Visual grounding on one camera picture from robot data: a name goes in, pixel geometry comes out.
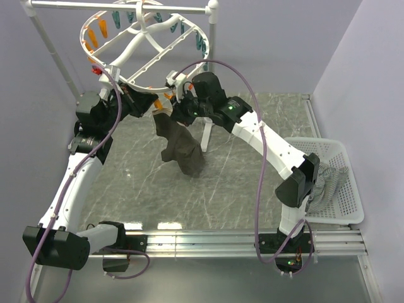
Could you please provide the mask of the dark grey boxer underwear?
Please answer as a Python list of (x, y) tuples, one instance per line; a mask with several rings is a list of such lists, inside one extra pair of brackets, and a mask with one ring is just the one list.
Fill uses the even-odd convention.
[(161, 158), (164, 162), (177, 162), (183, 174), (199, 177), (205, 167), (201, 145), (185, 126), (171, 118), (171, 113), (170, 109), (164, 108), (152, 111), (156, 135), (167, 140)]

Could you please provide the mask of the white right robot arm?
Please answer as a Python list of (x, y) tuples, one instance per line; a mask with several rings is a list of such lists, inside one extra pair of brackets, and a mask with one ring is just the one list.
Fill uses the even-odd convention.
[(294, 148), (240, 97), (227, 96), (212, 72), (189, 78), (174, 71), (166, 81), (167, 86), (177, 92), (172, 101), (175, 120), (188, 126), (197, 117), (207, 117), (246, 142), (275, 168), (283, 180), (275, 190), (282, 204), (278, 245), (285, 252), (294, 251), (300, 245), (299, 234), (306, 204), (318, 177), (319, 157)]

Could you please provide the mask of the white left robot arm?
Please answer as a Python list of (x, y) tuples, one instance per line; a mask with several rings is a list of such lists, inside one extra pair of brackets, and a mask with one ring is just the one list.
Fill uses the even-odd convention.
[(101, 249), (114, 254), (127, 247), (123, 223), (101, 221), (78, 231), (84, 202), (112, 146), (109, 131), (126, 116), (142, 117), (158, 95), (120, 84), (117, 90), (85, 92), (78, 99), (74, 138), (66, 173), (57, 194), (35, 227), (27, 226), (23, 241), (38, 265), (80, 270), (89, 255)]

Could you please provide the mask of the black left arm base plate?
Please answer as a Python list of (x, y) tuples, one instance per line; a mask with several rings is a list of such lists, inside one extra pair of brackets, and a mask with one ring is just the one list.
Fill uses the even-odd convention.
[(148, 243), (148, 236), (145, 234), (140, 235), (127, 235), (125, 249), (131, 251), (140, 251), (145, 253)]

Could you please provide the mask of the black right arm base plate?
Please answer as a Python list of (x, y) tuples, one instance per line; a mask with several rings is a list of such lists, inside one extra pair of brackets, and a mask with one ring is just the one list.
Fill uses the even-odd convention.
[[(258, 234), (258, 246), (261, 254), (275, 254), (286, 239), (281, 233), (260, 233)], [(314, 252), (309, 233), (299, 234), (297, 237), (287, 241), (282, 249), (282, 254), (295, 254), (300, 251), (303, 254)]]

